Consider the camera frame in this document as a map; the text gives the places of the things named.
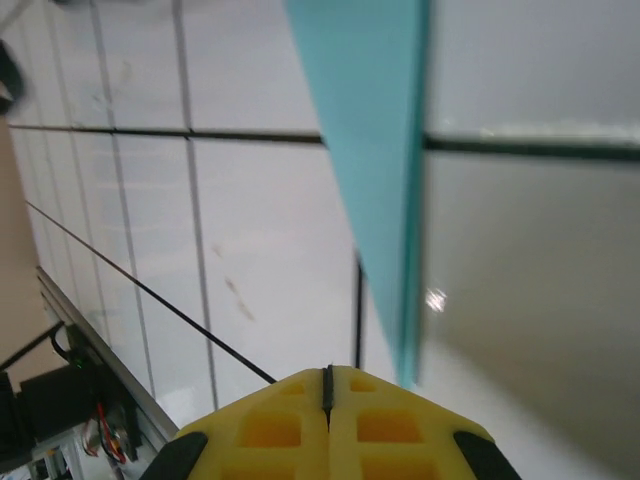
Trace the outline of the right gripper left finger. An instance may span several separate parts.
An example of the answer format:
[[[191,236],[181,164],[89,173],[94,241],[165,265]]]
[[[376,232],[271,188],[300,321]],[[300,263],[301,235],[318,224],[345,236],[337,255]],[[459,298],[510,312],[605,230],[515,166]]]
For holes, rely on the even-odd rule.
[[[327,479],[330,370],[307,369],[179,430],[151,479]]]

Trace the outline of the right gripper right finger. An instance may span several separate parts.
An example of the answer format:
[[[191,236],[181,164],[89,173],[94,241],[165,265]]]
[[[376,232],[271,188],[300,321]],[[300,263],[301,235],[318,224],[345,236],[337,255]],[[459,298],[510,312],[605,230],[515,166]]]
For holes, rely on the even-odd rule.
[[[327,367],[331,479],[518,479],[478,423],[359,369]]]

